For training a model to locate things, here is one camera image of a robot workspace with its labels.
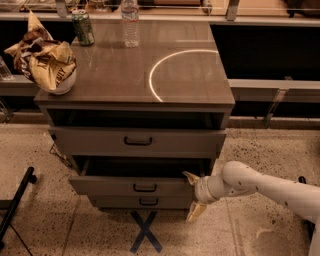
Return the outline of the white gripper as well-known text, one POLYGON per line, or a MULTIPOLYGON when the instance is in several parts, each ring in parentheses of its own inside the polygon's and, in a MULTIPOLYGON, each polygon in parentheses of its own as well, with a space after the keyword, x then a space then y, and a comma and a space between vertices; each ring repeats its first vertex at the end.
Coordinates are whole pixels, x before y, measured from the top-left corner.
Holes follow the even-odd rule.
POLYGON ((194 186, 195 197, 198 202, 193 201, 191 203, 189 213, 186 221, 189 223, 195 222, 199 216, 206 210, 206 204, 212 204, 217 201, 209 190, 209 176, 199 177, 188 171, 184 171, 188 182, 194 186))

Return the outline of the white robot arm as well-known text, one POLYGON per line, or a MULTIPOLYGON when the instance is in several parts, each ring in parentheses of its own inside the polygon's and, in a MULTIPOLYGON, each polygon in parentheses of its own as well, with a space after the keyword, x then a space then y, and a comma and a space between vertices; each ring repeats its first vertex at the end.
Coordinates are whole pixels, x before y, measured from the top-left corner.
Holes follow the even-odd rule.
POLYGON ((261 174, 239 161, 227 162, 220 173, 212 176, 199 177, 187 171, 183 174, 194 187, 195 196, 188 222, 196 221, 209 204, 221 198, 257 192, 315 225, 308 256, 320 256, 319 187, 261 174))

